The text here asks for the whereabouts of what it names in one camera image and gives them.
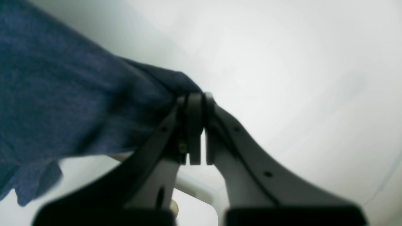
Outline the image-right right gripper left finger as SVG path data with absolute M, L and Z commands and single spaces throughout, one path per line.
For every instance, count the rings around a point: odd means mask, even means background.
M 145 144 L 92 184 L 40 210 L 35 226 L 175 226 L 178 169 L 201 163 L 204 94 L 178 98 Z

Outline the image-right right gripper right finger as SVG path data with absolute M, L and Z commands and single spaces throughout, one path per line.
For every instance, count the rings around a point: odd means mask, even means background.
M 212 95 L 203 97 L 206 162 L 224 178 L 226 226 L 365 226 L 361 208 L 300 178 L 267 154 Z

